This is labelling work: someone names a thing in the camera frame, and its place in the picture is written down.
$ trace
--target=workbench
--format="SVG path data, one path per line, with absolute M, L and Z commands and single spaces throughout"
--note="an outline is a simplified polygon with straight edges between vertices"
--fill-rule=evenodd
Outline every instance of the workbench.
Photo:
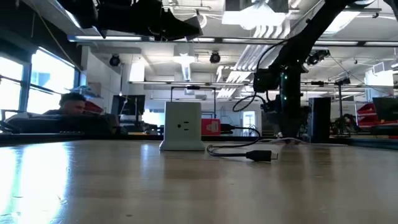
M 257 163 L 159 152 L 159 143 L 86 140 L 0 148 L 0 223 L 398 220 L 397 151 L 256 144 L 247 150 L 279 153 L 276 161 Z

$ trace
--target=computer monitor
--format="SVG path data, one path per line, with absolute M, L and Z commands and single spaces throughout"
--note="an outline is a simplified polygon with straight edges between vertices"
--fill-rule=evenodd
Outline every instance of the computer monitor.
M 112 114 L 138 115 L 144 114 L 145 95 L 127 95 L 127 103 L 124 104 L 126 96 L 114 95 L 112 101 Z
M 398 120 L 398 98 L 375 97 L 373 104 L 379 120 Z

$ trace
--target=person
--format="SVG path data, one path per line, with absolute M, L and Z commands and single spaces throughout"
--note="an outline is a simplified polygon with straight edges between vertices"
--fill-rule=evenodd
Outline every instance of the person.
M 80 115 L 85 109 L 86 98 L 79 93 L 66 93 L 62 95 L 60 100 L 60 108 L 58 110 L 49 110 L 45 115 L 64 114 L 64 115 Z

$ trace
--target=black speaker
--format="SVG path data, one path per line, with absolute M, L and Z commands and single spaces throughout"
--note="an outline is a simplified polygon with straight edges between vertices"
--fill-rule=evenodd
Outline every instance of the black speaker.
M 308 99 L 307 134 L 311 142 L 328 142 L 330 135 L 330 97 Z

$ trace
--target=black equipment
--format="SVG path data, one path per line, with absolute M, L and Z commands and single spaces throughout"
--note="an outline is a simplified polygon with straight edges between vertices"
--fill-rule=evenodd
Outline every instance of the black equipment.
M 199 22 L 176 19 L 158 0 L 134 1 L 134 4 L 131 0 L 99 0 L 97 6 L 93 0 L 57 1 L 75 17 L 82 29 L 94 27 L 103 38 L 107 30 L 151 36 L 156 41 L 192 39 L 201 35 Z
M 316 65 L 317 63 L 323 61 L 325 57 L 330 56 L 329 50 L 317 50 L 314 54 L 311 54 L 307 58 L 307 65 Z
M 120 64 L 120 58 L 118 55 L 112 55 L 111 60 L 109 60 L 109 64 L 112 67 L 117 67 Z
M 384 0 L 398 15 L 398 0 Z M 303 66 L 318 38 L 326 31 L 336 16 L 347 6 L 366 7 L 366 0 L 326 0 L 307 26 L 296 36 L 284 40 L 279 55 L 267 69 L 257 67 L 253 88 L 256 93 L 276 90 L 279 87 L 280 129 L 284 137 L 296 137 L 300 129 L 300 75 L 308 70 Z
M 398 121 L 397 98 L 375 97 L 373 103 L 379 120 Z
M 213 53 L 210 55 L 210 63 L 218 63 L 220 62 L 221 57 L 218 54 L 217 51 L 213 51 Z
M 308 99 L 307 134 L 311 142 L 327 142 L 330 135 L 330 97 Z

